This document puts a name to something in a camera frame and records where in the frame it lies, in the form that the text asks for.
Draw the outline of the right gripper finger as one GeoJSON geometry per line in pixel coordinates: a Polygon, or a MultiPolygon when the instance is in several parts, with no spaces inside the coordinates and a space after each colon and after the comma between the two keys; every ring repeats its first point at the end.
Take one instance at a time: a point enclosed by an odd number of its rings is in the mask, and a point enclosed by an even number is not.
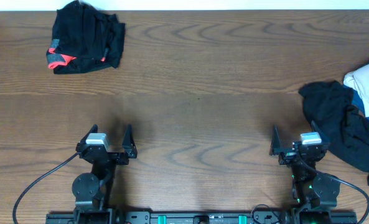
{"type": "Polygon", "coordinates": [[[277,129],[277,126],[274,125],[273,126],[273,136],[272,136],[272,140],[271,140],[269,155],[270,156],[277,156],[280,153],[285,153],[287,151],[288,151],[287,147],[282,147],[281,146],[281,142],[280,142],[279,134],[278,134],[278,129],[277,129]]]}
{"type": "Polygon", "coordinates": [[[322,132],[322,130],[315,123],[315,121],[311,121],[311,128],[314,132],[319,133],[319,136],[322,140],[322,145],[329,145],[330,144],[329,138],[322,132]]]}

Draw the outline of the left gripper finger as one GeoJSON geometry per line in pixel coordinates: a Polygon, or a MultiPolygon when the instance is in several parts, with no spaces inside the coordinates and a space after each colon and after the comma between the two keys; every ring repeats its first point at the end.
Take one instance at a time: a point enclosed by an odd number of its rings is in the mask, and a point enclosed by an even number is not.
{"type": "Polygon", "coordinates": [[[80,144],[85,144],[86,143],[86,140],[88,138],[88,136],[91,134],[91,133],[97,133],[98,132],[98,125],[97,124],[94,124],[89,132],[87,132],[84,137],[82,137],[82,139],[79,141],[80,144]]]}
{"type": "Polygon", "coordinates": [[[122,147],[124,149],[124,152],[128,155],[130,159],[137,158],[138,150],[133,139],[133,129],[130,124],[126,128],[122,142],[122,147]]]}

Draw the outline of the black shirt with white logo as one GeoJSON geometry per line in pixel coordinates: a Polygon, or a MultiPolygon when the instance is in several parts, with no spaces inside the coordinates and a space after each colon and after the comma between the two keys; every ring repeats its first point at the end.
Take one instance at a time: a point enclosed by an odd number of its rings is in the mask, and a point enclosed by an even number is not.
{"type": "Polygon", "coordinates": [[[337,81],[308,83],[299,89],[303,113],[329,139],[329,151],[351,166],[368,173],[369,120],[352,104],[353,90],[337,81]]]}

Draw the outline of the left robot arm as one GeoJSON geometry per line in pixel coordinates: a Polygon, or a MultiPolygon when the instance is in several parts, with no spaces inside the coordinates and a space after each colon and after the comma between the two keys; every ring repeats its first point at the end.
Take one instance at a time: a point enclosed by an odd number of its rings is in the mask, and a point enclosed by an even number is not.
{"type": "Polygon", "coordinates": [[[80,174],[72,184],[75,196],[74,224],[125,222],[124,215],[108,204],[116,167],[128,165],[130,159],[137,158],[132,126],[129,124],[126,128],[123,152],[109,152],[109,146],[107,135],[99,133],[97,125],[93,125],[76,146],[79,158],[92,164],[92,169],[91,172],[80,174]]]}

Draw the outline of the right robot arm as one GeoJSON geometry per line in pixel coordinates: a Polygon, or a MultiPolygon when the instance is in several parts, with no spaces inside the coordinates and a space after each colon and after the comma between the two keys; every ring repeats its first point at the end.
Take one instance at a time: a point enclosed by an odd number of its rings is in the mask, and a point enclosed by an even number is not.
{"type": "Polygon", "coordinates": [[[291,169],[292,195],[298,202],[298,206],[280,214],[279,223],[332,222],[330,208],[337,206],[340,184],[315,168],[329,144],[328,138],[312,123],[312,132],[303,133],[299,141],[282,147],[278,128],[273,126],[269,154],[278,156],[278,163],[291,169]]]}

